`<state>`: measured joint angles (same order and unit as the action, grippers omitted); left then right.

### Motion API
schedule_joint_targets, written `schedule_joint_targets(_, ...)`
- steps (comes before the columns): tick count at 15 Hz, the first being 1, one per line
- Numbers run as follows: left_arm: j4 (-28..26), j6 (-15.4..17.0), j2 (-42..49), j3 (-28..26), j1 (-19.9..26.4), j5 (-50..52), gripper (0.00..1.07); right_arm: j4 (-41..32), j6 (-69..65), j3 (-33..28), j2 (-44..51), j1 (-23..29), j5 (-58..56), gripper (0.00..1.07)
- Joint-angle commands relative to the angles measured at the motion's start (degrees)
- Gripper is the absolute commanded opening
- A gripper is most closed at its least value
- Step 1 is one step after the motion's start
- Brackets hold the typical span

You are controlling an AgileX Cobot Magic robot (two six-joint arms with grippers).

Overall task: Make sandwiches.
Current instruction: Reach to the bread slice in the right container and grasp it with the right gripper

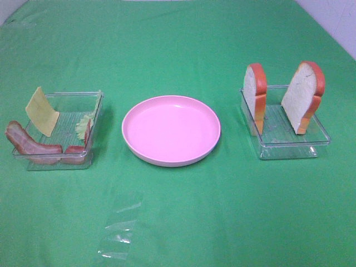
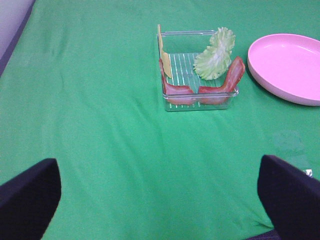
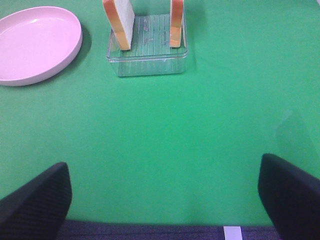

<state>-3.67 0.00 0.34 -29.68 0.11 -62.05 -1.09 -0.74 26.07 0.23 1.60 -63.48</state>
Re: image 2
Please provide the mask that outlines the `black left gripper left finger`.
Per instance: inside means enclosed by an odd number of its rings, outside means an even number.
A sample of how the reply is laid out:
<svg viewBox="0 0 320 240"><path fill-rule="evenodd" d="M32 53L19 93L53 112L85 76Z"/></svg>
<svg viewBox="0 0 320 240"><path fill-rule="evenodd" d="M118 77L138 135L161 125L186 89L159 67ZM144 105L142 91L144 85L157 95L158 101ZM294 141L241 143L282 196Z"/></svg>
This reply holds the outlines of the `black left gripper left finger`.
<svg viewBox="0 0 320 240"><path fill-rule="evenodd" d="M0 238L40 240L62 195L60 170L47 158L0 186Z"/></svg>

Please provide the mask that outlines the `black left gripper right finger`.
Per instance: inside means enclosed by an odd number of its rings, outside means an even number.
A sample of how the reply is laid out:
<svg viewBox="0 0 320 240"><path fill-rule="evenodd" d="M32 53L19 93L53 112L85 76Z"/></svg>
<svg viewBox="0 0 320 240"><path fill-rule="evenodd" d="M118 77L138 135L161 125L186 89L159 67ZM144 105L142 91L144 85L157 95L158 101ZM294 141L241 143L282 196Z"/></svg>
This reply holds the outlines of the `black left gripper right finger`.
<svg viewBox="0 0 320 240"><path fill-rule="evenodd" d="M320 238L320 182L278 158L261 158L257 194L282 240Z"/></svg>

